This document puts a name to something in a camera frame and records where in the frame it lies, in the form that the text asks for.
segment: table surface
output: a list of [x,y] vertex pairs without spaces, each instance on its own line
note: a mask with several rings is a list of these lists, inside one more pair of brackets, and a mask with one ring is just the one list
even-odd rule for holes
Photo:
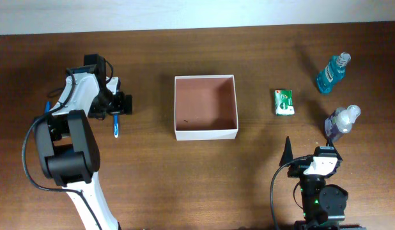
[[[84,229],[66,194],[29,184],[21,145],[65,68],[95,52],[134,97],[119,138],[112,117],[90,120],[101,186],[123,229],[270,229],[270,180],[286,136],[295,157],[312,154],[325,144],[324,120],[351,104],[362,114],[336,143],[344,161],[328,183],[349,192],[345,224],[395,229],[395,22],[0,36],[0,229]],[[321,95],[315,77],[341,52],[352,56],[346,77]],[[217,74],[235,75],[236,139],[176,141],[174,76]],[[293,90],[294,116],[274,114],[272,92],[282,88]],[[27,163],[54,186],[33,138]],[[285,171],[275,181],[282,226],[303,219],[296,183]]]

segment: bottle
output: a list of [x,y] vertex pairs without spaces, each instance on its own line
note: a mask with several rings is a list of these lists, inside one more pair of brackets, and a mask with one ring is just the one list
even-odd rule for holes
[[361,109],[356,105],[350,105],[347,109],[336,109],[329,118],[325,120],[325,136],[332,142],[338,141],[344,134],[351,132],[352,124],[361,114]]
[[350,62],[351,55],[342,53],[332,56],[328,65],[317,75],[317,86],[322,94],[328,94],[332,88],[345,77],[345,66]]

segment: white wall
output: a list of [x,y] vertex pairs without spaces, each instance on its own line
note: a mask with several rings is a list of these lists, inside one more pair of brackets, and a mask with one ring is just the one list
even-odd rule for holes
[[395,20],[395,0],[0,0],[0,35]]

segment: teal bottle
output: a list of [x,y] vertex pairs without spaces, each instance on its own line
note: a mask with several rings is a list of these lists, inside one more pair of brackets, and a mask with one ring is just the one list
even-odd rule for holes
[[320,93],[330,93],[332,88],[345,77],[345,66],[350,60],[351,55],[345,52],[331,57],[325,69],[317,75],[317,87]]

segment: green and white package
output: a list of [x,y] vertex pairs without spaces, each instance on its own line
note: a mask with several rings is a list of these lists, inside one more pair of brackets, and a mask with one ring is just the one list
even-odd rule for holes
[[275,114],[278,116],[288,116],[294,114],[293,92],[291,90],[274,91]]

